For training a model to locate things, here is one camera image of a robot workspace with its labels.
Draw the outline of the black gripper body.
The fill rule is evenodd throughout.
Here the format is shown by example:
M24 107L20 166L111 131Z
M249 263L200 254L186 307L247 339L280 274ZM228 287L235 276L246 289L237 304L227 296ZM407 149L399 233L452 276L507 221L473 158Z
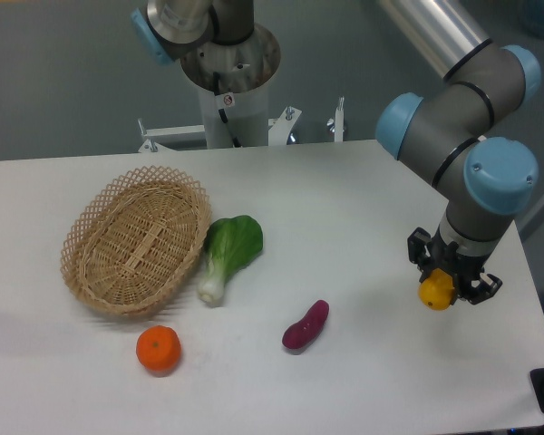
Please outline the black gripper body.
M484 266L489 259L489 255L484 256L466 256L459 253L460 246L453 241L446 244L440 235L432 238L432 244L429 247L434 261L434 269L441 269L452 277L455 294L458 295L458 278L465 277L468 280L476 280L481 272L484 272Z

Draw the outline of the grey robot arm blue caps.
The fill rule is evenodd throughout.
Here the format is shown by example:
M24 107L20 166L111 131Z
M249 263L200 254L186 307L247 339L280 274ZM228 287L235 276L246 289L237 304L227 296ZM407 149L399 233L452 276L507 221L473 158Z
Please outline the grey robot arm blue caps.
M421 273L419 296L433 310L460 299L478 304L500 289L485 263L539 175L525 145L488 131L535 94L539 62L517 45L496 45L456 1L384 1L382 8L446 83L431 100L398 96L375 129L385 150L448 201L434 234L416 229L407 241ZM179 62L195 84L210 148L286 143L267 118L266 87L280 51L256 24L252 2L149 1L131 23L157 63Z

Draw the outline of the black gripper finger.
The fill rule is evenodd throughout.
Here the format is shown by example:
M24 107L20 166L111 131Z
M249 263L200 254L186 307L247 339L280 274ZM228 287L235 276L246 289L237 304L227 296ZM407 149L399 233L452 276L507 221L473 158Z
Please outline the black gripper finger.
M502 287L502 280L493 274L481 272L476 280L460 276L457 284L460 299L477 305L495 296Z
M421 277L429 277L434 268L433 257L429 250L431 244L431 235L421 227L416 228L407 238L409 261L417 266Z

